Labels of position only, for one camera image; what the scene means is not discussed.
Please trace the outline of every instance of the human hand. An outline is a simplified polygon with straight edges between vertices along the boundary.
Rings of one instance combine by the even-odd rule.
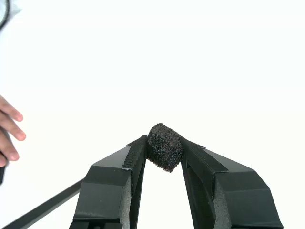
[[[17,161],[19,159],[17,150],[4,130],[10,132],[19,141],[23,141],[26,137],[13,119],[21,122],[23,120],[22,114],[0,95],[0,167],[6,165],[6,158],[9,161]]]

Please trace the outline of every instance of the gray foam padding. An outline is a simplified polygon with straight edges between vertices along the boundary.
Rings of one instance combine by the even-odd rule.
[[[130,204],[132,200],[132,179],[131,176],[128,177],[126,185],[123,188],[122,195],[122,207],[120,212],[120,223],[123,224],[123,229],[129,229],[129,212],[130,212]]]
[[[224,192],[217,180],[215,181],[213,202],[216,213],[214,229],[231,229],[232,224],[228,212],[227,201],[225,199]]]
[[[147,135],[147,159],[167,172],[172,172],[181,161],[184,150],[180,135],[162,123],[155,125]]]

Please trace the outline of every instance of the black rod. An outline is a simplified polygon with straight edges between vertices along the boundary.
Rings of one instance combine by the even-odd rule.
[[[79,193],[82,180],[47,200],[2,229],[26,229]]]

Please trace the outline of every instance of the foam pad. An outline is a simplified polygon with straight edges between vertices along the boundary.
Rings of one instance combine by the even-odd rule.
[[[171,173],[183,157],[179,138],[177,132],[162,123],[155,125],[147,136],[147,159]]]

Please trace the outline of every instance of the black cord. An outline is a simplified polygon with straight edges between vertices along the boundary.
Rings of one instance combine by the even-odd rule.
[[[5,0],[5,13],[4,13],[4,17],[0,22],[0,31],[3,28],[3,26],[6,24],[6,22],[8,21],[9,15],[10,15],[10,0]]]

